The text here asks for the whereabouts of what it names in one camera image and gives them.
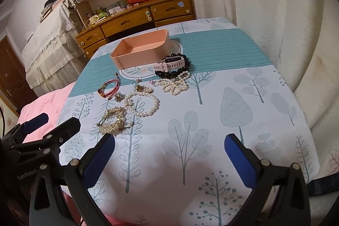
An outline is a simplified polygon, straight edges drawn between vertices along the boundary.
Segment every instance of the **wooden door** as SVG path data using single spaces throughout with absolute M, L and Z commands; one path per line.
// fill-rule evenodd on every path
M 0 89 L 21 110 L 38 97 L 26 81 L 25 68 L 7 37 L 0 41 Z

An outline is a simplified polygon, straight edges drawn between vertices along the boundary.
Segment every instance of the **black bead bracelet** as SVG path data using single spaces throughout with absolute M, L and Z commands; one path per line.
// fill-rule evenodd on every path
M 162 72 L 162 71 L 155 71 L 155 74 L 159 76 L 162 79 L 173 79 L 179 76 L 184 71 L 189 70 L 190 62 L 187 59 L 186 55 L 183 55 L 181 53 L 178 54 L 172 54 L 171 56 L 166 56 L 165 58 L 169 57 L 183 57 L 185 60 L 185 65 L 182 68 L 179 68 L 177 71 L 172 71 L 172 72 Z

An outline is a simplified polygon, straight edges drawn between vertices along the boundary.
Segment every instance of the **teal stripe on tablecloth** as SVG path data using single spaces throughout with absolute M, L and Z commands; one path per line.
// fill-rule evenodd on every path
M 271 65 L 259 47 L 240 29 L 221 29 L 171 36 L 189 58 L 191 73 Z M 110 54 L 89 61 L 69 97 L 97 91 L 118 72 Z M 121 77 L 121 85 L 133 83 Z

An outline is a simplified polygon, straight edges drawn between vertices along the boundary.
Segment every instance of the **blue gripper pad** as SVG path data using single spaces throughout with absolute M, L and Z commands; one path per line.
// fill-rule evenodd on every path
M 34 117 L 33 119 L 25 122 L 23 124 L 23 132 L 25 134 L 30 134 L 38 128 L 42 127 L 44 124 L 48 123 L 48 115 L 46 113 L 41 113 L 40 115 Z
M 244 185 L 255 189 L 260 172 L 259 159 L 251 150 L 241 144 L 235 134 L 226 136 L 224 146 Z
M 107 162 L 111 158 L 114 149 L 114 136 L 107 133 L 101 138 L 99 143 L 94 148 L 89 149 L 86 152 L 86 154 L 88 154 L 87 156 L 83 157 L 83 165 L 85 165 L 85 167 L 82 172 L 82 183 L 86 189 L 93 187 L 96 184 Z

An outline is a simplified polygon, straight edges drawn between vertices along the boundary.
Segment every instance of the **white pearl bracelet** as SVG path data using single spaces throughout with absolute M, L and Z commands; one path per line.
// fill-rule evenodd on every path
M 153 100 L 154 104 L 153 104 L 153 107 L 150 109 L 150 111 L 148 111 L 148 112 L 138 112 L 138 111 L 135 110 L 135 108 L 133 107 L 132 99 L 131 99 L 135 95 L 147 96 L 147 97 L 150 97 Z M 155 110 L 158 108 L 158 105 L 159 105 L 158 99 L 153 94 L 150 94 L 150 93 L 147 93 L 147 92 L 138 92 L 138 91 L 133 91 L 130 94 L 128 94 L 126 96 L 126 98 L 124 99 L 124 104 L 125 104 L 126 108 L 129 109 L 132 114 L 134 114 L 135 116 L 138 116 L 138 117 L 145 117 L 145 116 L 152 115 L 153 112 L 155 112 Z
M 190 77 L 190 73 L 188 71 L 184 71 L 179 74 L 173 80 L 170 79 L 160 79 L 157 82 L 162 86 L 162 91 L 171 92 L 172 95 L 178 95 L 181 91 L 187 90 L 188 86 L 186 84 L 186 80 Z

